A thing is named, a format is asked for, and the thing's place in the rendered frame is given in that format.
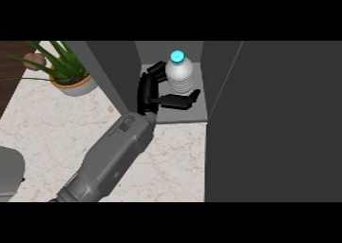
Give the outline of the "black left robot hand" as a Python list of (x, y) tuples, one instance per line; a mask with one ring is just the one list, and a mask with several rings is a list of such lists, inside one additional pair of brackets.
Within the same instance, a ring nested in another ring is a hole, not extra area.
[(171, 108), (178, 110), (189, 110), (196, 103), (201, 90), (195, 89), (187, 96), (158, 94), (158, 85), (167, 81), (164, 61), (152, 65), (146, 72), (142, 73), (137, 87), (137, 113), (146, 115), (153, 112), (158, 113), (158, 108)]

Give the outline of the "clear bottle with cyan cap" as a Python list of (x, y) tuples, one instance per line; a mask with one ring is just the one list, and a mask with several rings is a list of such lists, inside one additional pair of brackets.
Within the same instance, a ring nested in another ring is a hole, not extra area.
[(173, 93), (187, 96), (193, 91), (193, 63), (181, 50), (170, 54), (165, 74)]

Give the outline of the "dark grey cabinet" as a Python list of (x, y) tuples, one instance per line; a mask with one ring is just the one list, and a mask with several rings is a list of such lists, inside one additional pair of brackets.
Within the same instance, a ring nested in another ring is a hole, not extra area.
[(118, 111), (136, 109), (140, 74), (180, 50), (193, 62), (198, 101), (187, 110), (162, 108), (156, 122), (192, 123), (211, 119), (232, 66), (242, 48), (240, 41), (69, 41), (71, 50), (88, 69)]

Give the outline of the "dark grey cabinet door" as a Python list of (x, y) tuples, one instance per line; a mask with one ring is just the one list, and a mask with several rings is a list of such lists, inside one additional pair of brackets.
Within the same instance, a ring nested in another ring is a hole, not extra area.
[(342, 201), (342, 42), (246, 42), (208, 126), (209, 201)]

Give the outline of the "green plant in white pot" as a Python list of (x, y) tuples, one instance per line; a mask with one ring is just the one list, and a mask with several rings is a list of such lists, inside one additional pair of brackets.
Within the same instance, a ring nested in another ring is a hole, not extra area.
[(93, 79), (93, 75), (85, 68), (84, 64), (78, 60), (71, 47), (65, 41), (50, 41), (50, 45), (57, 53), (53, 55), (37, 41), (28, 41), (28, 45), (38, 51), (46, 58), (46, 66), (10, 55), (10, 58), (29, 63), (40, 68), (38, 71), (47, 74), (46, 78), (24, 77), (24, 80), (37, 80), (52, 83), (59, 91), (71, 96), (80, 97), (88, 94), (97, 87), (99, 84)]

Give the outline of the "brown round object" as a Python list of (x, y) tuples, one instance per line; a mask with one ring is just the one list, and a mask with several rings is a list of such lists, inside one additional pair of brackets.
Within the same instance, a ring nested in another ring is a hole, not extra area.
[[(24, 59), (37, 63), (38, 65), (41, 66), (46, 66), (46, 58), (44, 56), (40, 54), (40, 53), (28, 53), (25, 56), (24, 56)], [(37, 66), (34, 66), (32, 64), (29, 63), (24, 63), (24, 66), (34, 70), (34, 71), (38, 71), (40, 68)]]

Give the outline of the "pale grey rounded appliance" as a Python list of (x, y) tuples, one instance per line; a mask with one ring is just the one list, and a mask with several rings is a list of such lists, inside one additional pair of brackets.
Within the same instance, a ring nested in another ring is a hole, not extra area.
[(25, 161), (21, 153), (0, 146), (0, 202), (7, 202), (24, 180)]

